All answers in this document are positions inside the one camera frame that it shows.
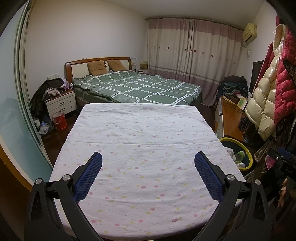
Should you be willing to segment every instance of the bed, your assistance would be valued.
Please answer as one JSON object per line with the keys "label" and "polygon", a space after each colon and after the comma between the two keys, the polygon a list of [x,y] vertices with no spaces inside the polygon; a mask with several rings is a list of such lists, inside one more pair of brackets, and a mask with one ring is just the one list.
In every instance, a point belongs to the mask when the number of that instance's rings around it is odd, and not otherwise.
{"label": "bed", "polygon": [[[120,60],[128,71],[109,72],[99,76],[89,74],[87,63],[103,60]],[[131,71],[129,57],[82,59],[65,63],[67,81],[74,84],[77,104],[88,103],[157,103],[195,105],[201,103],[198,85],[150,76]]]}
{"label": "bed", "polygon": [[[202,226],[212,200],[193,161],[198,151],[244,181],[194,106],[149,103],[85,105],[55,163],[50,181],[98,151],[103,166],[79,205],[101,237],[152,240]],[[62,207],[57,210],[67,232]]]}

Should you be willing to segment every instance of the metal screw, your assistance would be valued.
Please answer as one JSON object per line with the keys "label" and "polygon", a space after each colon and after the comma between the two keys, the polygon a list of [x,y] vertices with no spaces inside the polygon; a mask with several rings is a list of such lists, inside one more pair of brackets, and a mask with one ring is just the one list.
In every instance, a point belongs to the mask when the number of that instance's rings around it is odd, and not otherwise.
{"label": "metal screw", "polygon": [[234,181],[234,175],[228,175],[228,176],[227,176],[227,179],[228,179],[229,181]]}
{"label": "metal screw", "polygon": [[260,185],[261,182],[260,182],[258,179],[256,179],[256,180],[255,180],[255,184]]}
{"label": "metal screw", "polygon": [[35,181],[36,184],[40,184],[41,182],[42,182],[42,179],[41,179],[41,178],[38,178],[38,179]]}
{"label": "metal screw", "polygon": [[71,176],[70,175],[65,175],[65,176],[63,176],[63,180],[64,181],[68,181],[69,179],[71,178]]}

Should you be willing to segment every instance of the trash can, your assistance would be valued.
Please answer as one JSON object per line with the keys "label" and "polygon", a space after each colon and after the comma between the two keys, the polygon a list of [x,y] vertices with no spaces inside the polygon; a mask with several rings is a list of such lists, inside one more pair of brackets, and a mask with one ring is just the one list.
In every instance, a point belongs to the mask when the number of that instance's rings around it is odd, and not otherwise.
{"label": "trash can", "polygon": [[52,115],[52,121],[57,131],[65,130],[68,126],[65,118],[65,113],[62,111],[55,112]]}
{"label": "trash can", "polygon": [[223,137],[220,139],[220,141],[224,147],[231,148],[234,151],[234,153],[238,153],[239,151],[245,152],[245,157],[242,161],[245,167],[239,167],[240,171],[247,171],[251,168],[251,166],[253,165],[252,154],[242,143],[229,137]]}

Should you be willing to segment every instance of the white mattress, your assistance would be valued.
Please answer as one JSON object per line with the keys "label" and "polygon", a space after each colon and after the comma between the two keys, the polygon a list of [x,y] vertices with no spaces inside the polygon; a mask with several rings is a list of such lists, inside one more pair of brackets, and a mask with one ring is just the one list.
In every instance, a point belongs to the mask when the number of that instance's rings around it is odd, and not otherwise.
{"label": "white mattress", "polygon": [[[244,181],[194,106],[110,103],[85,105],[57,158],[50,181],[72,174],[98,151],[103,166],[79,205],[94,229],[111,240],[151,240],[204,224],[212,200],[194,166],[203,151],[226,174]],[[58,201],[66,230],[70,226]]]}

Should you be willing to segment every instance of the hand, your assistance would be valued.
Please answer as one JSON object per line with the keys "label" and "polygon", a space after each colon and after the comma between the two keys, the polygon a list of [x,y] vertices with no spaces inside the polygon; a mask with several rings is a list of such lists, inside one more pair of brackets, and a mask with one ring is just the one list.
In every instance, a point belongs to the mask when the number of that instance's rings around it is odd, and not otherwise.
{"label": "hand", "polygon": [[[280,197],[279,197],[279,203],[278,203],[278,207],[281,206],[283,207],[284,204],[285,204],[285,194],[287,192],[286,190],[286,185],[287,185],[287,178],[283,181],[283,187],[282,189],[279,191],[279,194],[280,194]],[[293,194],[295,194],[295,197],[296,197],[296,190],[291,190],[291,192],[293,192]]]}

